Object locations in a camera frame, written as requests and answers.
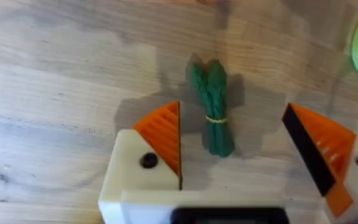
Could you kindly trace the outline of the left gripper white and orange left finger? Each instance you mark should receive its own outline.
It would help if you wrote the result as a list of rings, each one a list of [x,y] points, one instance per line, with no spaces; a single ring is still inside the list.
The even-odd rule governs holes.
[[[180,190],[180,104],[168,103],[117,133],[98,203],[125,191]]]

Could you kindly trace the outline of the left gripper white and orange right finger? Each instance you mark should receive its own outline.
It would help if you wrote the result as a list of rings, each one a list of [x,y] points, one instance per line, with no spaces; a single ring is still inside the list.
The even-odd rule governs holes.
[[[293,103],[282,116],[331,223],[358,223],[358,134]]]

